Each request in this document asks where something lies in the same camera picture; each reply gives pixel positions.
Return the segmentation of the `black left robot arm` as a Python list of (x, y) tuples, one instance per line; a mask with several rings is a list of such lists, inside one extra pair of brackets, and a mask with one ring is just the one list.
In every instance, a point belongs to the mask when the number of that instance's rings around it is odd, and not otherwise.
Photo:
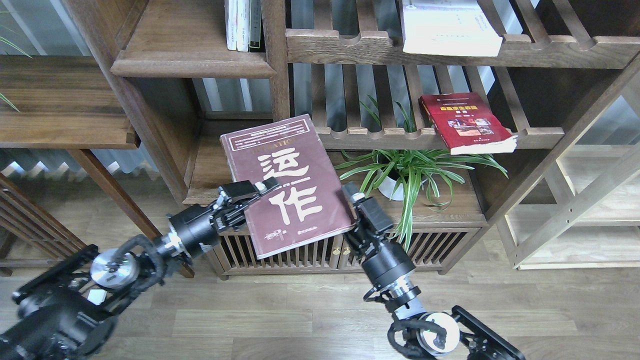
[(19, 320), (1, 335), (1, 358), (84, 360), (98, 353), (142, 292), (219, 244), (220, 232), (240, 228), (245, 210), (278, 185), (274, 177), (222, 185), (215, 202), (171, 215), (165, 235), (136, 235), (106, 251), (90, 244), (48, 269), (13, 293)]

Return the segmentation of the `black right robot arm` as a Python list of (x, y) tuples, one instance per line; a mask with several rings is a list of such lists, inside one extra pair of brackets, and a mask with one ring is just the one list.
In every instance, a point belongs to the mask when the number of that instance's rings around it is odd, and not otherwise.
[(356, 215), (355, 227), (345, 233), (345, 238), (372, 285), (363, 300), (382, 303), (391, 314), (387, 339), (398, 353), (412, 360), (435, 360), (464, 344), (469, 360), (525, 358), (459, 305), (451, 313), (425, 310), (418, 297), (421, 290), (410, 280), (414, 263), (400, 244), (387, 237), (393, 227), (391, 219), (354, 183), (343, 185), (342, 191)]

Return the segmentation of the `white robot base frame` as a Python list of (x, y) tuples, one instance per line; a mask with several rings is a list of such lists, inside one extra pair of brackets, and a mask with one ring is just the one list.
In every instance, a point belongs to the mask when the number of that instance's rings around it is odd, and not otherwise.
[(100, 288), (90, 289), (87, 295), (87, 300), (93, 303), (94, 305), (102, 305), (102, 303), (106, 300), (107, 291)]

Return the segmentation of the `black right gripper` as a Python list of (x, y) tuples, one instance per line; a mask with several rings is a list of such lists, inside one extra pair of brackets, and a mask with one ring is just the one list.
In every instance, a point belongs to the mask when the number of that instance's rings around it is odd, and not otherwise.
[(393, 222), (386, 212), (352, 181), (342, 185), (342, 192), (356, 215), (354, 228), (344, 234), (355, 258), (373, 258), (377, 255), (393, 258), (394, 248), (386, 236), (386, 232), (393, 228)]

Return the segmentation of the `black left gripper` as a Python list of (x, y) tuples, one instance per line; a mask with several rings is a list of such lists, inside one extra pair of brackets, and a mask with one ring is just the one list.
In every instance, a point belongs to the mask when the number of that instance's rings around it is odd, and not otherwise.
[(238, 231), (246, 225), (245, 210), (249, 202), (280, 186), (275, 177), (251, 183), (249, 180), (223, 184), (218, 187), (218, 198), (211, 208), (210, 225), (217, 234), (227, 230)]

